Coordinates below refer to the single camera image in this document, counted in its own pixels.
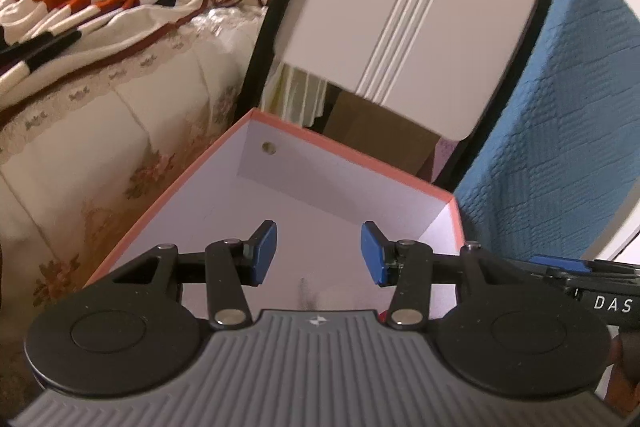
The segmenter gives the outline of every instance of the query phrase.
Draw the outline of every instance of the open box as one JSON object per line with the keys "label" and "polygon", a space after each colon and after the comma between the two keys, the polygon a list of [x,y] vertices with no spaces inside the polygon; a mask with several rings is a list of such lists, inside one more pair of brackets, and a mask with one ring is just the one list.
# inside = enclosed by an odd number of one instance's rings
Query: open box
{"label": "open box", "polygon": [[[89,282],[161,243],[182,253],[246,239],[265,219],[278,247],[260,287],[245,287],[261,309],[340,310],[388,306],[394,288],[373,283],[360,229],[375,221],[391,240],[418,239],[436,253],[463,244],[453,195],[314,132],[252,110],[198,158],[140,218]],[[430,314],[455,305],[434,285]],[[206,317],[204,285],[185,285],[182,304]]]}

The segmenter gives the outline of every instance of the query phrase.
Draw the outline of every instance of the blue fabric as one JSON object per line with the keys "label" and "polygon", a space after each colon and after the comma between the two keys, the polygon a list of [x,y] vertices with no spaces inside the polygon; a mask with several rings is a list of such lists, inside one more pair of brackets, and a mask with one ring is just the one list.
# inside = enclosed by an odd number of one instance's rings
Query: blue fabric
{"label": "blue fabric", "polygon": [[639,174],[640,22],[623,0],[553,0],[455,191],[466,238],[514,259],[577,259]]}

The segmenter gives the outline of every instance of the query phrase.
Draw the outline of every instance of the blue quilted cover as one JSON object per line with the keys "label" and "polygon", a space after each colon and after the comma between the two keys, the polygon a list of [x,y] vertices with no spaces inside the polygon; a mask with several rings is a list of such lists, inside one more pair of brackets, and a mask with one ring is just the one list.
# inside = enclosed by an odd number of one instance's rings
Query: blue quilted cover
{"label": "blue quilted cover", "polygon": [[640,22],[623,0],[553,0],[455,195],[465,235],[515,259],[577,259],[640,173]]}

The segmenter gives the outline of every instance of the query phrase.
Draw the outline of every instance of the silver rivet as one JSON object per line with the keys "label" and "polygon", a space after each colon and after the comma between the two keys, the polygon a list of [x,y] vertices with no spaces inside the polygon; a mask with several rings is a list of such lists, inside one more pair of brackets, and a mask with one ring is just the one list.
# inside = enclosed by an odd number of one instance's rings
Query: silver rivet
{"label": "silver rivet", "polygon": [[276,153],[276,146],[273,142],[265,142],[262,144],[262,150],[269,156],[273,156]]}
{"label": "silver rivet", "polygon": [[237,326],[246,320],[246,315],[242,310],[228,308],[220,310],[213,318],[218,324],[222,324],[223,326]]}
{"label": "silver rivet", "polygon": [[412,326],[422,322],[422,314],[418,310],[403,308],[391,314],[391,320],[398,326]]}

